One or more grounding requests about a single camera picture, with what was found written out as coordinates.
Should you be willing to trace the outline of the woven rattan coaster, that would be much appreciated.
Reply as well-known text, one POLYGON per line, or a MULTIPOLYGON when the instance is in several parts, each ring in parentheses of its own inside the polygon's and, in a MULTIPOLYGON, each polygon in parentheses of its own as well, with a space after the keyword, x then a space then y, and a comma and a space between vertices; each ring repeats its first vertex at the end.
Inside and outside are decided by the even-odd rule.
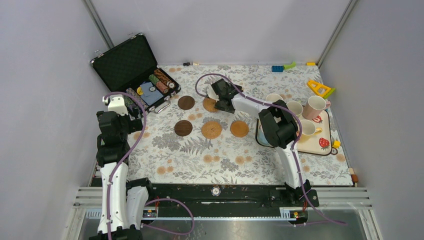
POLYGON ((222 133, 222 126, 217 121, 208 121, 201 127, 202 135, 209 140, 216 139, 222 133))
POLYGON ((216 103, 217 103, 216 100, 206 97, 203 99, 202 105, 204 109, 207 110, 208 112, 215 113, 219 111, 218 109, 215 108, 216 103))

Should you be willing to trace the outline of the dark wooden coaster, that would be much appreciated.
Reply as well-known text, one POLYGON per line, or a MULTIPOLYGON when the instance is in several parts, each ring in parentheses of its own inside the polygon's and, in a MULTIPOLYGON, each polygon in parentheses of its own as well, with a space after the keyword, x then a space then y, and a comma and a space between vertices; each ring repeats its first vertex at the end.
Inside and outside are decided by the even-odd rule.
POLYGON ((193 130, 193 125, 188 120, 180 120, 174 126, 174 132, 180 136, 185 137, 189 135, 193 130))
POLYGON ((178 100, 177 105, 182 110, 190 110, 195 105, 195 99, 192 96, 185 95, 178 100))

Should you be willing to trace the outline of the light wooden coaster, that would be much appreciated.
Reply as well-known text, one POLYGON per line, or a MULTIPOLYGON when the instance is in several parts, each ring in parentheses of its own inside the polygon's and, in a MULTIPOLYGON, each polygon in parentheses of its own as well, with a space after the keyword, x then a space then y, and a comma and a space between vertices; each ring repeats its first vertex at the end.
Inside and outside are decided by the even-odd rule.
POLYGON ((237 138, 243 138, 249 133, 249 126, 244 121, 236 120, 230 125, 230 132, 237 138))

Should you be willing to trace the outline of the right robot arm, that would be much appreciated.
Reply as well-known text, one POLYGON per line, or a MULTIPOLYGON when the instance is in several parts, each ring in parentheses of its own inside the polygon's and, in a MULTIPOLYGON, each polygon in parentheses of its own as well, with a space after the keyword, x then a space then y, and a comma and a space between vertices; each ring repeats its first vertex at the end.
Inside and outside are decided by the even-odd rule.
POLYGON ((302 179, 297 150, 299 125, 288 111, 284 101, 263 101, 243 94, 239 85, 226 82, 223 78, 207 87, 207 97, 216 101, 215 108, 234 113, 245 112, 257 118, 269 145, 275 148, 282 163, 287 201, 293 206, 307 199, 310 184, 302 179))

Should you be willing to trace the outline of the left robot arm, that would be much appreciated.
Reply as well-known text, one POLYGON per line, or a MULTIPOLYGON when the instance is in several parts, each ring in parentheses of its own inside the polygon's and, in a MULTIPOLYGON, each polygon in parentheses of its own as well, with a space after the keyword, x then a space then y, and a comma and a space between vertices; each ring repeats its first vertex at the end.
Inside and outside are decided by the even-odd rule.
POLYGON ((144 132, 146 112, 130 117, 124 97, 130 94, 111 92, 103 97, 107 111, 96 114, 100 135, 97 137, 96 161, 100 167, 102 202, 100 222, 94 240, 141 240, 140 230, 145 206, 155 200, 152 182, 147 178, 128 181, 130 133, 144 132))

